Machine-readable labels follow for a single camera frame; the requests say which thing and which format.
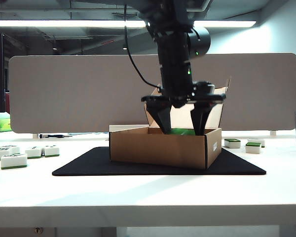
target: screwdriver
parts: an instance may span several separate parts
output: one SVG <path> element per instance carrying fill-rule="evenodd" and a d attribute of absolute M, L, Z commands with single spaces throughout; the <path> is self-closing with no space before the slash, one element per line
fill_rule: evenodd
<path fill-rule="evenodd" d="M 56 135 L 40 134 L 39 135 L 39 138 L 49 138 L 49 137 L 64 138 L 64 137 L 72 137 L 72 136 L 65 136 L 62 134 L 56 134 Z"/>

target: white label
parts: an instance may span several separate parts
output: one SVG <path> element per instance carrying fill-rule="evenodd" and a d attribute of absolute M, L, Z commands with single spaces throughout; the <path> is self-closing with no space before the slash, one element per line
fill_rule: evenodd
<path fill-rule="evenodd" d="M 217 149 L 217 142 L 214 143 L 213 145 L 213 152 Z"/>

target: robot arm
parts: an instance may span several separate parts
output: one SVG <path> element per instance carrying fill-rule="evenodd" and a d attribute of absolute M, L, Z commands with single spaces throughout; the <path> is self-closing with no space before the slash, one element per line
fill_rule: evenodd
<path fill-rule="evenodd" d="M 160 96 L 145 96 L 147 111 L 163 133 L 171 132 L 171 107 L 193 103 L 191 118 L 196 135 L 203 135 L 211 109 L 225 95 L 214 95 L 215 86 L 207 81 L 193 82 L 190 59 L 204 55 L 211 43 L 205 28 L 195 30 L 186 11 L 186 0 L 86 0 L 127 4 L 140 12 L 157 44 L 162 87 Z"/>

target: white table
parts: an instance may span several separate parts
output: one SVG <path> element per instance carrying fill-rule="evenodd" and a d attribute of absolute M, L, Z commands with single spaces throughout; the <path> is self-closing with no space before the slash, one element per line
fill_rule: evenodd
<path fill-rule="evenodd" d="M 296 224 L 294 132 L 266 139 L 262 154 L 229 149 L 265 169 L 266 175 L 140 175 L 55 177 L 53 170 L 97 146 L 107 135 L 31 139 L 0 134 L 0 145 L 21 149 L 57 144 L 61 155 L 31 159 L 28 167 L 0 169 L 0 228 L 226 226 Z"/>

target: wall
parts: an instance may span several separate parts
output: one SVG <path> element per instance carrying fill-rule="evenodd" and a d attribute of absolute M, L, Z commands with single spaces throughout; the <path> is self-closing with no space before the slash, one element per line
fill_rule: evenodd
<path fill-rule="evenodd" d="M 296 0 L 290 0 L 259 27 L 212 36 L 208 53 L 292 52 L 296 54 Z"/>

